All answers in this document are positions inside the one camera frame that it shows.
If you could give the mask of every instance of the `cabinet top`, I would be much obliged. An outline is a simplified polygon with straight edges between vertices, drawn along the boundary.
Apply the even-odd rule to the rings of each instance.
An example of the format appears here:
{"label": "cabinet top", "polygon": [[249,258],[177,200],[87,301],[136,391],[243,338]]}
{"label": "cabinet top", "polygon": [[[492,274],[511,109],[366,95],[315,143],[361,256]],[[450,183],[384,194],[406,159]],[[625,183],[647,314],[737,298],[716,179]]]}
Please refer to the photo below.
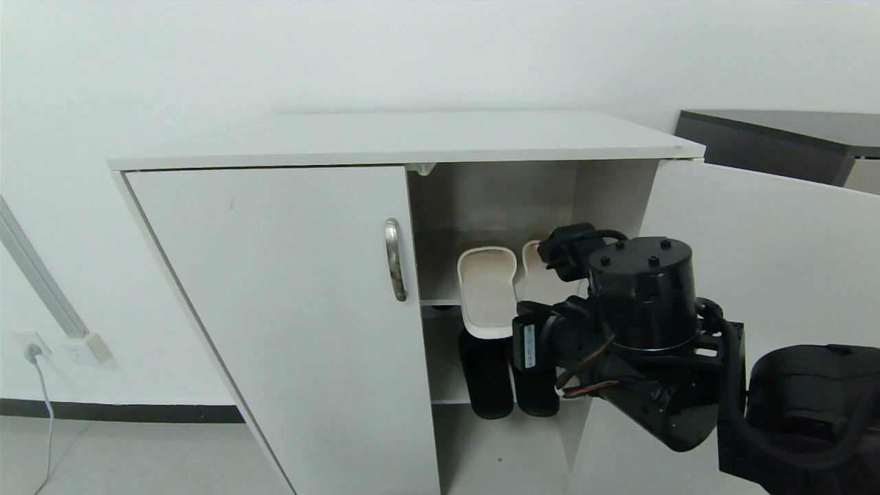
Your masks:
{"label": "cabinet top", "polygon": [[113,170],[689,159],[705,146],[591,111],[278,114],[109,159]]}

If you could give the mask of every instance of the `label sticker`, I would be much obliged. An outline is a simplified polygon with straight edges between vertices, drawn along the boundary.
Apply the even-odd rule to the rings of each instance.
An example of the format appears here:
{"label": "label sticker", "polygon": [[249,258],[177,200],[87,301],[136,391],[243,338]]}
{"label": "label sticker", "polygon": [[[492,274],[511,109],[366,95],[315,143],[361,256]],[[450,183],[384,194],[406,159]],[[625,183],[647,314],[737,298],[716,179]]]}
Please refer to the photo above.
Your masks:
{"label": "label sticker", "polygon": [[526,325],[523,332],[525,337],[523,339],[523,346],[525,347],[525,367],[533,368],[535,367],[535,326]]}

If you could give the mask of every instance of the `black slipper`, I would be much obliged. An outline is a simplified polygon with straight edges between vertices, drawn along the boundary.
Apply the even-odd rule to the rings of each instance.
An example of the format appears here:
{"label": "black slipper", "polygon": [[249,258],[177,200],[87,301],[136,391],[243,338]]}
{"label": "black slipper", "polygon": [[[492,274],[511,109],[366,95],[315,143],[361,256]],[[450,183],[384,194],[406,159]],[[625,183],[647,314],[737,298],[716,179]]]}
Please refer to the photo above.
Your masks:
{"label": "black slipper", "polygon": [[508,374],[509,338],[484,340],[466,329],[458,336],[458,353],[465,372],[473,412],[483,419],[498,419],[513,411],[513,390]]}
{"label": "black slipper", "polygon": [[511,366],[510,369],[513,370],[519,409],[525,414],[539,417],[553,416],[559,412],[555,369],[535,373],[523,373],[516,366]]}

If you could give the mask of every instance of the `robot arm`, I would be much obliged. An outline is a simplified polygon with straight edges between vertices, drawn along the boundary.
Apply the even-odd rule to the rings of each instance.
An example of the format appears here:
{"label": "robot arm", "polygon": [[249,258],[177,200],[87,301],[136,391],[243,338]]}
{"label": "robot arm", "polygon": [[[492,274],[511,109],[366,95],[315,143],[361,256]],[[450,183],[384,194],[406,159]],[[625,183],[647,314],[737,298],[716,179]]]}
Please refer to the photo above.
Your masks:
{"label": "robot arm", "polygon": [[676,452],[717,426],[719,469],[773,495],[880,493],[880,349],[779,349],[746,393],[744,326],[696,297],[684,242],[581,224],[556,229],[539,254],[590,289],[517,306],[521,372],[563,368],[560,395],[605,399]]}

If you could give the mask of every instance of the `white cabinet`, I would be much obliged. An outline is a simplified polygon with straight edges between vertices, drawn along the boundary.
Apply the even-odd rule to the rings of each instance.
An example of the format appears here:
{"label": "white cabinet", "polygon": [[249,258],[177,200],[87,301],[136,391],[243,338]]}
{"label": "white cabinet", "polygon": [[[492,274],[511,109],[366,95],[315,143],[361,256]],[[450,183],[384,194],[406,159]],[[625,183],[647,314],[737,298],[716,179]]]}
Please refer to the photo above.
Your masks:
{"label": "white cabinet", "polygon": [[[472,112],[278,115],[109,162],[248,424],[299,495],[585,493],[597,478],[636,493],[625,480],[637,466],[606,460],[618,458],[609,432],[638,426],[607,404],[478,419],[458,362],[460,315],[431,307],[459,304],[455,261],[474,243],[517,252],[589,221],[690,243],[698,292],[745,321],[752,358],[770,343],[835,340],[810,326],[821,304],[848,325],[880,318],[880,305],[857,307],[880,292],[880,277],[848,271],[870,249],[826,256],[846,244],[848,226],[880,242],[880,222],[868,221],[880,198],[706,166],[702,153],[592,112]],[[420,162],[437,165],[407,172]],[[798,209],[815,232],[792,221]],[[403,301],[389,276],[389,218]],[[861,295],[798,299],[786,282],[835,277]],[[786,311],[806,306],[777,318],[773,298]],[[663,449],[640,433],[628,449]],[[680,479],[662,482],[680,491]]]}

